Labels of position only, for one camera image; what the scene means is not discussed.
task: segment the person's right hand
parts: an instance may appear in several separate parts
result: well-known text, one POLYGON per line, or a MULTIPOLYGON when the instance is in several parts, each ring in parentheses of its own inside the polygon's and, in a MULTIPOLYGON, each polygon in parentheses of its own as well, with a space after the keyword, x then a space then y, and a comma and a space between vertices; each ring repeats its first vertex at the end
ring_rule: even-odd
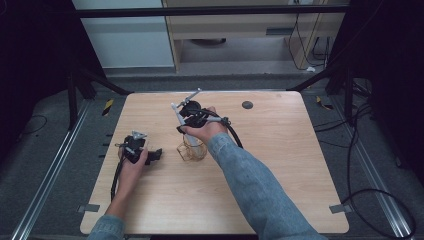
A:
MULTIPOLYGON (((214 107, 209 107, 209 111, 215 112, 214 107)), ((183 130, 188 135, 196 137, 200 139, 204 144, 208 144, 209 139, 215 136, 218 133, 227 133, 227 127, 222 125, 219 122, 206 122, 206 124, 201 128, 192 128, 188 126, 181 126, 181 130, 183 130)))

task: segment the black circular object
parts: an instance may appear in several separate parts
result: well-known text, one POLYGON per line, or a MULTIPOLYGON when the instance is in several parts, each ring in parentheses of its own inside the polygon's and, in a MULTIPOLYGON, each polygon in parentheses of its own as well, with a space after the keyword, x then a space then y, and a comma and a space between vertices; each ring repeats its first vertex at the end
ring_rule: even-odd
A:
POLYGON ((251 109, 251 108, 253 108, 253 103, 250 102, 250 101, 244 101, 241 105, 243 106, 244 109, 251 109))

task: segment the floor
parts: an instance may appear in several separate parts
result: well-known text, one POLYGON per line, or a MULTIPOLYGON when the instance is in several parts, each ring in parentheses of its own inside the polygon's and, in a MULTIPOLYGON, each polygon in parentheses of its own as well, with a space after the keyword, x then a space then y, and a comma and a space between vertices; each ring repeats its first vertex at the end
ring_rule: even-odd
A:
MULTIPOLYGON (((316 53, 323 51, 317 44, 316 53)), ((216 40, 186 41, 181 56, 181 68, 177 73, 146 73, 142 77, 112 78, 115 84, 137 92, 148 91, 192 91, 198 87, 204 90, 284 90, 293 87, 309 77, 313 72, 298 70, 282 38, 269 39, 227 39, 224 44, 216 40)), ((320 81, 306 89, 302 95, 316 129, 332 124, 317 126, 342 119, 340 95, 326 96, 323 88, 326 81, 320 81), (321 97, 323 106, 317 103, 321 97)), ((84 238, 79 232, 82 215, 76 209, 88 202, 92 187, 102 164, 102 156, 110 143, 109 134, 120 115, 125 102, 124 96, 117 96, 110 90, 95 85, 98 94, 90 101, 86 120, 76 137, 61 171, 55 178, 45 204, 38 212, 37 221, 32 226, 32 239, 78 239, 84 238), (107 117, 101 116, 105 102, 114 98, 114 105, 107 117)), ((0 197, 1 224, 0 239, 9 239, 13 230, 27 211, 37 189, 49 170, 55 153, 66 137, 68 124, 66 92, 40 101, 34 109, 34 117, 28 123, 20 142, 10 154, 13 164, 1 170, 0 197)), ((79 107, 85 103, 79 96, 79 107)), ((366 103, 366 99, 355 97, 355 106, 366 103)), ((399 197, 414 214, 417 221, 415 239, 424 239, 424 188, 417 182, 410 169, 397 168, 394 156, 379 130, 372 114, 364 115, 358 121, 358 141, 348 164, 348 146, 352 128, 341 126, 331 131, 317 132, 324 157, 340 198, 347 195, 346 169, 351 170, 353 190, 375 187, 376 169, 383 187, 399 197)), ((387 200, 374 193, 359 196, 355 203, 366 219, 385 232, 393 234, 388 216, 393 213, 381 204, 387 200)), ((330 239, 386 239, 375 233, 355 213, 347 214, 350 230, 340 236, 327 235, 330 239)))

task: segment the hand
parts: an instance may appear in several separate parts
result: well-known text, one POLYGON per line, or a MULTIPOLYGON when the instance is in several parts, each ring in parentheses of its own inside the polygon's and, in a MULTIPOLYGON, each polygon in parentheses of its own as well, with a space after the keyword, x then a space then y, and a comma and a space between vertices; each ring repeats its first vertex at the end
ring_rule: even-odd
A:
MULTIPOLYGON (((216 113, 214 107, 209 107, 208 110, 216 113)), ((204 144, 208 144, 209 139, 211 139, 216 134, 228 132, 227 128, 219 122, 206 122, 206 124, 201 128, 182 126, 181 130, 183 130, 188 135, 200 139, 204 144)))
MULTIPOLYGON (((122 148, 119 149, 119 157, 122 156, 122 148)), ((128 197, 133 192, 141 176, 144 163, 147 160, 148 150, 145 147, 136 163, 131 163, 128 159, 122 162, 122 170, 119 175, 119 186, 115 197, 128 197)))

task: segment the wooden table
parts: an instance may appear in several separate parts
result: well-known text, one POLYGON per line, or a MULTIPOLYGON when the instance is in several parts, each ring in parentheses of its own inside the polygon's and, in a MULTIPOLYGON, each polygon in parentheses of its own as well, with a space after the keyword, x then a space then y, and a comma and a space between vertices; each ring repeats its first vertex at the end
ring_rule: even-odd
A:
MULTIPOLYGON (((199 162, 183 161, 178 145, 183 138, 171 103, 187 93, 137 93, 128 96, 98 176, 81 231, 89 233, 110 203, 110 188, 125 136, 148 134, 149 150, 162 148, 160 161, 147 166, 128 214, 128 234, 250 234, 224 175, 208 153, 199 162)), ((297 92, 201 92, 202 107, 215 106, 227 116, 246 150, 264 162, 289 197, 320 233, 344 233, 349 226, 340 204, 301 95, 297 92), (242 103, 251 101, 252 109, 242 103)))

